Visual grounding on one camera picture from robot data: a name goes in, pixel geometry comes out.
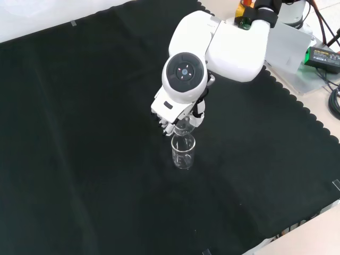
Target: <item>glass beaker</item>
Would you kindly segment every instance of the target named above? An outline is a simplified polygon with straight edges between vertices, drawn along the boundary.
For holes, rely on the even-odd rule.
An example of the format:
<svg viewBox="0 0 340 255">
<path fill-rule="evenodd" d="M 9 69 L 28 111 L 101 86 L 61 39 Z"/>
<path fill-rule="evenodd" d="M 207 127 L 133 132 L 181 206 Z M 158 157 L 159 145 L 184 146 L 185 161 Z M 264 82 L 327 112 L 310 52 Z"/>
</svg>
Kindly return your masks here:
<svg viewBox="0 0 340 255">
<path fill-rule="evenodd" d="M 172 137 L 172 158 L 176 167 L 188 169 L 193 165 L 195 145 L 195 138 L 190 134 Z"/>
<path fill-rule="evenodd" d="M 184 119 L 180 120 L 174 129 L 175 134 L 177 135 L 186 135 L 190 134 L 196 126 L 196 119 L 189 114 Z"/>
</svg>

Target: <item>tape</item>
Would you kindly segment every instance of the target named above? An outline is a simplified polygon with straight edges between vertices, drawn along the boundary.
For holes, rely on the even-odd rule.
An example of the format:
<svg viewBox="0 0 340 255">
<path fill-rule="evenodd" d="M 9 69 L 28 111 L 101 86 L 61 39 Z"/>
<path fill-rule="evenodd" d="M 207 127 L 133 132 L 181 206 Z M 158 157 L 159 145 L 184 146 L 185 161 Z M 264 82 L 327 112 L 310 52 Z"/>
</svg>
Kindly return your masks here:
<svg viewBox="0 0 340 255">
<path fill-rule="evenodd" d="M 211 255 L 209 249 L 205 250 L 204 252 L 202 252 L 203 255 Z"/>
<path fill-rule="evenodd" d="M 340 181 L 339 180 L 335 180 L 333 181 L 333 184 L 338 188 L 338 190 L 340 191 Z"/>
</svg>

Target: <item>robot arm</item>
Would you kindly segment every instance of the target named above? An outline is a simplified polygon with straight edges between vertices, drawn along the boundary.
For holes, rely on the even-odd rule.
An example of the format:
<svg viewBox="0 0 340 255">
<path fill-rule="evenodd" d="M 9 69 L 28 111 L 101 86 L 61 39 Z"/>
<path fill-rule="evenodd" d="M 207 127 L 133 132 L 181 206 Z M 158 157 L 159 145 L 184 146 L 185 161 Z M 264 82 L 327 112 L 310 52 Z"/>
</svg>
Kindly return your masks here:
<svg viewBox="0 0 340 255">
<path fill-rule="evenodd" d="M 177 122 L 189 114 L 196 118 L 196 127 L 202 123 L 203 98 L 215 80 L 208 70 L 240 82 L 251 81 L 258 75 L 265 61 L 269 30 L 273 27 L 270 21 L 274 17 L 275 25 L 279 11 L 277 5 L 266 4 L 272 2 L 277 1 L 257 0 L 260 18 L 252 21 L 249 30 L 202 11 L 191 13 L 180 22 L 163 68 L 163 85 L 151 106 L 163 135 L 172 135 Z M 268 21 L 264 18 L 267 16 L 271 17 Z"/>
</svg>

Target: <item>black fabric mat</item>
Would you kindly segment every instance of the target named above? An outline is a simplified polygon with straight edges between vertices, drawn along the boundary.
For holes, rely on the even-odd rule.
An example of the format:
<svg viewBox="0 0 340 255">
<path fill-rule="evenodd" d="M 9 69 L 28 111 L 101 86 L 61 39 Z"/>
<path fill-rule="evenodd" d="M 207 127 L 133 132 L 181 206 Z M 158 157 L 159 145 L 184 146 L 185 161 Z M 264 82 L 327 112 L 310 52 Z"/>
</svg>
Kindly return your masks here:
<svg viewBox="0 0 340 255">
<path fill-rule="evenodd" d="M 189 171 L 150 117 L 194 0 L 0 45 L 1 254 L 242 254 L 335 201 L 338 140 L 263 70 L 221 77 Z"/>
</svg>

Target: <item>cable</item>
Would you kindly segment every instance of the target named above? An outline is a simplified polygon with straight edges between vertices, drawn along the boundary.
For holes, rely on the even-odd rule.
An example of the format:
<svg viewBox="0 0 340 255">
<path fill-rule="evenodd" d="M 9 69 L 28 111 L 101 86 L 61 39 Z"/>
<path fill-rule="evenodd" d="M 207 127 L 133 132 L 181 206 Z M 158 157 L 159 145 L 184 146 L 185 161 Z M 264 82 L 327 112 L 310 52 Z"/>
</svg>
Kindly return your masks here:
<svg viewBox="0 0 340 255">
<path fill-rule="evenodd" d="M 294 0 L 293 2 L 291 3 L 286 3 L 286 5 L 292 5 L 292 4 L 295 4 L 297 0 Z"/>
<path fill-rule="evenodd" d="M 335 43 L 335 41 L 340 39 L 340 29 L 336 33 L 337 35 L 333 37 L 332 40 L 327 43 L 327 47 L 330 47 L 333 43 Z"/>
<path fill-rule="evenodd" d="M 325 23 L 326 27 L 328 28 L 329 32 L 331 33 L 331 35 L 333 36 L 333 38 L 336 38 L 336 35 L 333 33 L 333 31 L 331 30 L 330 26 L 328 25 L 328 23 L 326 22 L 325 18 L 323 17 L 323 15 L 320 13 L 316 3 L 315 3 L 315 0 L 308 0 L 310 1 L 310 3 L 312 4 L 314 10 L 315 10 L 315 13 L 316 15 L 318 16 L 319 18 L 319 22 L 320 22 L 320 26 L 321 26 L 321 32 L 322 32 L 322 40 L 323 43 L 326 45 L 327 44 L 327 41 L 326 41 L 326 35 L 324 37 L 324 33 L 325 33 L 325 28 L 324 28 L 324 25 L 322 22 Z"/>
<path fill-rule="evenodd" d="M 302 23 L 307 19 L 308 15 L 309 15 L 309 13 L 310 13 L 310 10 L 312 9 L 311 4 L 310 4 L 308 1 L 307 1 L 307 3 L 309 4 L 309 10 L 308 10 L 308 13 L 307 13 L 306 17 L 304 17 Z"/>
<path fill-rule="evenodd" d="M 331 93 L 330 93 L 330 96 L 329 96 L 329 99 L 328 99 L 328 109 L 329 109 L 330 113 L 332 113 L 332 115 L 334 117 L 336 117 L 338 120 L 340 120 L 340 105 L 339 105 L 339 102 L 338 102 L 338 99 L 337 99 L 338 97 L 340 98 L 340 94 L 339 94 L 340 84 L 337 85 L 337 84 L 329 81 L 327 79 L 327 72 L 325 72 L 325 76 L 323 76 L 323 74 L 320 73 L 320 71 L 317 68 L 316 68 L 316 70 L 319 73 L 318 76 L 325 81 L 325 83 L 327 84 L 327 86 L 331 90 Z M 330 86 L 330 84 L 337 86 L 337 88 L 333 89 Z"/>
<path fill-rule="evenodd" d="M 324 21 L 326 27 L 328 28 L 329 32 L 331 33 L 331 35 L 333 36 L 333 38 L 336 38 L 336 35 L 333 33 L 333 31 L 331 30 L 331 28 L 329 27 L 329 25 L 327 24 L 326 20 L 324 19 L 324 17 L 321 15 L 321 13 L 319 12 L 319 10 L 317 9 L 315 11 L 315 13 L 318 13 L 318 15 L 320 16 L 320 18 Z"/>
<path fill-rule="evenodd" d="M 322 43 L 325 45 L 327 43 L 326 33 L 325 33 L 324 24 L 322 22 L 322 18 L 320 17 L 320 12 L 319 12 L 318 6 L 317 6 L 315 0 L 307 0 L 307 2 L 312 5 L 312 7 L 315 10 L 315 14 L 318 17 L 318 20 L 319 20 L 319 23 L 320 23 L 320 28 L 321 28 L 321 33 L 322 33 Z"/>
<path fill-rule="evenodd" d="M 338 99 L 337 99 L 337 97 L 339 96 L 339 89 L 340 89 L 340 86 L 337 87 L 335 90 L 333 90 L 330 94 L 329 99 L 328 99 L 329 111 L 338 120 L 340 120 L 340 105 L 339 105 L 339 102 L 338 102 Z"/>
</svg>

